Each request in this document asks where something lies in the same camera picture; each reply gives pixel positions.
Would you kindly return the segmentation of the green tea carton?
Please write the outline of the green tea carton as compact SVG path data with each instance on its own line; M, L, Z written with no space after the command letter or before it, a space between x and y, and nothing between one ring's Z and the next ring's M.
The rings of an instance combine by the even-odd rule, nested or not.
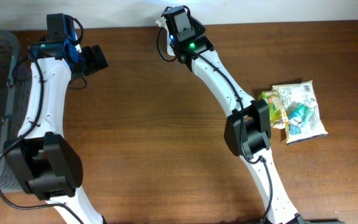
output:
M259 100L268 104L270 125L275 129L285 129L288 124L288 116L285 107L276 91L263 91Z

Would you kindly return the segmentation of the teal tissue pack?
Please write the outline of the teal tissue pack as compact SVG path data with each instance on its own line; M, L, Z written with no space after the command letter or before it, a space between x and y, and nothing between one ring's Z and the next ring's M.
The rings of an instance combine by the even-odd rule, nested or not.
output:
M309 128L314 108L300 102L293 102L290 108L288 124L297 128Z

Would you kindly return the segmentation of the yellow snack bag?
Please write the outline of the yellow snack bag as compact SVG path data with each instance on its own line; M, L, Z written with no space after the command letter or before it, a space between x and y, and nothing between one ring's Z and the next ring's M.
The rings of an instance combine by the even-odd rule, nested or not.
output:
M272 90L278 93L288 117L285 127L287 146L328 135L319 115L312 80L274 85Z

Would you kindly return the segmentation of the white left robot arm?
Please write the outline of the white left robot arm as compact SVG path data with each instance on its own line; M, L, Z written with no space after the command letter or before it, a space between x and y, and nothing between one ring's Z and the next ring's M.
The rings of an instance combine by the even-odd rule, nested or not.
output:
M29 47L32 84L24 122L15 141L5 143L6 160L38 208L55 208L67 223L105 223L83 189L83 165L63 133L69 84L108 67L101 47L81 47L78 19L47 15L47 35Z

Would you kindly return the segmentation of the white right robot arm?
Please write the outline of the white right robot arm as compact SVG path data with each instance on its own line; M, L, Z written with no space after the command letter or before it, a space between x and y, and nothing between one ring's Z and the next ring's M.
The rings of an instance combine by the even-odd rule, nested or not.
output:
M171 55L200 78L226 115L224 140L248 168L264 204L261 223L303 223L273 161L269 106L254 100L222 64L206 30L187 6L166 7L159 28L167 31Z

